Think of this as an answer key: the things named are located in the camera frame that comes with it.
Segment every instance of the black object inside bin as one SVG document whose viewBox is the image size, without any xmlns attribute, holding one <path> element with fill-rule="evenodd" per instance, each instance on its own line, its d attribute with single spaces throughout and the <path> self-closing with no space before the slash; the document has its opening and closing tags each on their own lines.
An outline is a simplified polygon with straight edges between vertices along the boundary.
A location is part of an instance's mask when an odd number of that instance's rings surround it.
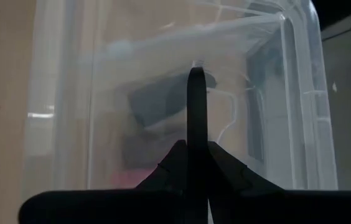
<svg viewBox="0 0 351 224">
<path fill-rule="evenodd" d="M 217 83 L 205 74 L 207 87 Z M 150 83 L 128 95 L 131 111 L 138 124 L 148 127 L 184 110 L 187 106 L 188 73 L 181 73 Z"/>
</svg>

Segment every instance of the transparent plastic container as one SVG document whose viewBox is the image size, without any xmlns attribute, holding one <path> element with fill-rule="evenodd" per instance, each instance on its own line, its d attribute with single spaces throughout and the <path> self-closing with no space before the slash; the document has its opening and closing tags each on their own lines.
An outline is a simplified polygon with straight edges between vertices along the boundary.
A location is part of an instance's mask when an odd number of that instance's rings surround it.
<svg viewBox="0 0 351 224">
<path fill-rule="evenodd" d="M 308 0 L 37 0 L 25 198 L 134 187 L 186 138 L 202 66 L 208 134 L 285 189 L 337 189 Z"/>
</svg>

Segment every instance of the clear plastic storage bin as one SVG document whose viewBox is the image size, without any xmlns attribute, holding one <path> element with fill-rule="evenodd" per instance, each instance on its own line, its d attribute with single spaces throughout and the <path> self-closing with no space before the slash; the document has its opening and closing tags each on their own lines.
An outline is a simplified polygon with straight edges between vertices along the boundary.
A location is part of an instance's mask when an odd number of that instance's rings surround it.
<svg viewBox="0 0 351 224">
<path fill-rule="evenodd" d="M 186 138 L 202 66 L 208 131 L 286 189 L 337 189 L 308 0 L 37 0 L 24 196 L 134 187 Z"/>
</svg>

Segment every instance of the wooden surface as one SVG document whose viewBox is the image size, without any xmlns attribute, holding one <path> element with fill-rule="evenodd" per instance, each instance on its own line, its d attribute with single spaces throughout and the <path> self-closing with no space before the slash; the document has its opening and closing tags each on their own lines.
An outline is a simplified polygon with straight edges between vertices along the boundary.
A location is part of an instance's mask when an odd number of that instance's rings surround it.
<svg viewBox="0 0 351 224">
<path fill-rule="evenodd" d="M 0 223 L 17 223 L 35 0 L 0 1 Z"/>
</svg>

